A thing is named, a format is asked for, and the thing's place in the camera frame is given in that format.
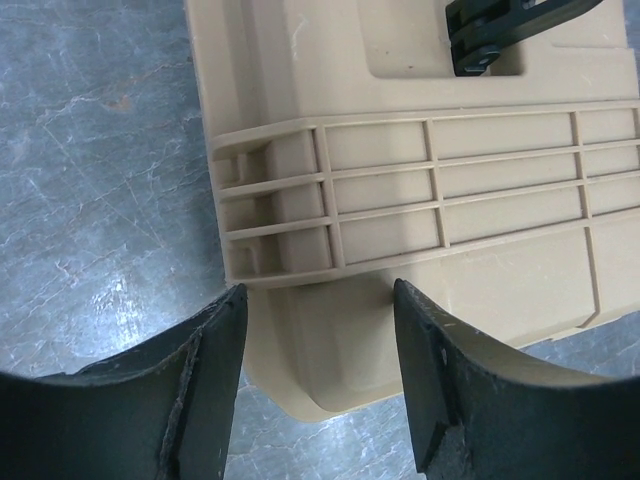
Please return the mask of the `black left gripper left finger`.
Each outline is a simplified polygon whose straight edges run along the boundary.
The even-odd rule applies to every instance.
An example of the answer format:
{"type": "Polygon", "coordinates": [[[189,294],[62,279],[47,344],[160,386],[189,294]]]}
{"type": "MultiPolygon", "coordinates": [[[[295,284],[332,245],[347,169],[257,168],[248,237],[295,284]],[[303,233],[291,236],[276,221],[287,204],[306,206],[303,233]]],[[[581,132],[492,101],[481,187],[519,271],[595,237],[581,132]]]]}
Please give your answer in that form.
{"type": "Polygon", "coordinates": [[[1,376],[5,479],[220,479],[248,324],[237,285],[73,374],[1,376]]]}

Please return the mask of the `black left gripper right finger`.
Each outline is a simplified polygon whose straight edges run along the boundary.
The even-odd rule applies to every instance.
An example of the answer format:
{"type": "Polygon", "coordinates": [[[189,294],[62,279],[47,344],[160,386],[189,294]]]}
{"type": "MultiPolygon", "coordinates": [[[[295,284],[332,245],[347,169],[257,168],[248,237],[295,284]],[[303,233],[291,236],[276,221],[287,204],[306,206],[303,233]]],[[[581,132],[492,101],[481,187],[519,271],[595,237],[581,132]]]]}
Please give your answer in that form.
{"type": "Polygon", "coordinates": [[[429,479],[635,479],[639,381],[564,368],[405,280],[394,323],[416,469],[429,479]]]}

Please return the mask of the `tan plastic tool box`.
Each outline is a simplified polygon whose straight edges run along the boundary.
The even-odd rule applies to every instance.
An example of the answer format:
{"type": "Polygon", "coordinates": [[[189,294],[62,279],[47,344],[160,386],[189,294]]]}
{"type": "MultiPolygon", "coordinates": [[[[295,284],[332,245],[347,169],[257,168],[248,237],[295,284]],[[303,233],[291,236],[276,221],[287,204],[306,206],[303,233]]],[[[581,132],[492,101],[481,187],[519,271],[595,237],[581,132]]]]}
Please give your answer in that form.
{"type": "Polygon", "coordinates": [[[245,369],[321,421],[402,389],[393,285],[516,348],[639,308],[639,89],[605,1],[452,69],[442,1],[189,1],[245,369]]]}

